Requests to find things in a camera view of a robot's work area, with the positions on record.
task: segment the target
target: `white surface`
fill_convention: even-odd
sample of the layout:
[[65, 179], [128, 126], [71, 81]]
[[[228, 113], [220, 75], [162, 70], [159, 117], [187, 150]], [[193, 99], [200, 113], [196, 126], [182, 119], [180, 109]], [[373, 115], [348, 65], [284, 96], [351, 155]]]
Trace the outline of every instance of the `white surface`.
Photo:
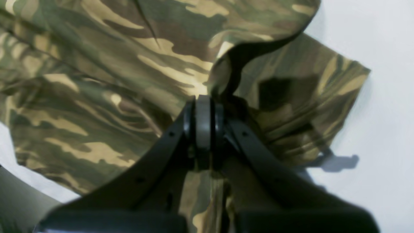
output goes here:
[[[306, 32], [373, 70], [332, 145], [337, 156], [357, 154], [358, 166], [309, 172], [328, 191], [370, 210], [382, 232], [413, 233], [414, 1], [325, 0]], [[59, 201], [77, 197], [18, 167], [4, 135], [0, 127], [0, 164]]]

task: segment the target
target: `camouflage cloth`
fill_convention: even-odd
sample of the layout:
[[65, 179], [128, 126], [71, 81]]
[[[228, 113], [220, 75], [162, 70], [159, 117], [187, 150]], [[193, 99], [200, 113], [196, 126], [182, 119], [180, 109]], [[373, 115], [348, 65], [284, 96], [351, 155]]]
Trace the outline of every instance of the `camouflage cloth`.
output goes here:
[[[0, 0], [0, 120], [19, 164], [88, 193], [139, 160], [190, 96], [233, 91], [283, 162], [315, 159], [369, 73], [302, 33], [319, 5]], [[220, 226], [224, 184], [188, 175], [192, 232]]]

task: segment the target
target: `white background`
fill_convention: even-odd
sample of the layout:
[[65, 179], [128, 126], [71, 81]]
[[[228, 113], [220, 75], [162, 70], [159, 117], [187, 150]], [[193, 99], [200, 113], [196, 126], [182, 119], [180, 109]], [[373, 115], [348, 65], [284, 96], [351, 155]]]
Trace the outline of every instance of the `white background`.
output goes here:
[[[414, 233], [414, 1], [324, 0], [306, 32], [372, 69], [332, 150], [358, 155], [355, 169], [327, 173], [315, 182], [371, 211], [384, 233]], [[0, 164], [58, 201], [76, 198], [16, 165], [12, 143], [0, 127]]]

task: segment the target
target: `camouflage shirt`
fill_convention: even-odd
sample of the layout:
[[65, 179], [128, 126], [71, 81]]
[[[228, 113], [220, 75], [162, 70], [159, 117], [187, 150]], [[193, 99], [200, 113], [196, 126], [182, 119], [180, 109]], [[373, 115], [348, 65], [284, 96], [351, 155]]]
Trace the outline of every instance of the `camouflage shirt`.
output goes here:
[[[284, 163], [315, 159], [369, 74], [302, 33], [319, 5], [0, 0], [0, 120], [18, 163], [88, 193], [138, 161], [190, 96], [225, 91], [247, 101]], [[188, 175], [191, 232], [218, 229], [224, 184]]]

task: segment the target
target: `camouflage fabric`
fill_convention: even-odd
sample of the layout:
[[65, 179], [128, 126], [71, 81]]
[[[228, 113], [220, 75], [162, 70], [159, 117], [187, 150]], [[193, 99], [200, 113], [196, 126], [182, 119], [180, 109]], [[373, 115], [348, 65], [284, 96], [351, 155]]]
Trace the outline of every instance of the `camouflage fabric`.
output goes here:
[[[0, 120], [19, 164], [88, 193], [138, 161], [190, 96], [226, 92], [247, 101], [283, 162], [315, 159], [369, 74], [302, 33], [319, 5], [0, 0]], [[225, 183], [188, 175], [192, 232], [217, 231]]]

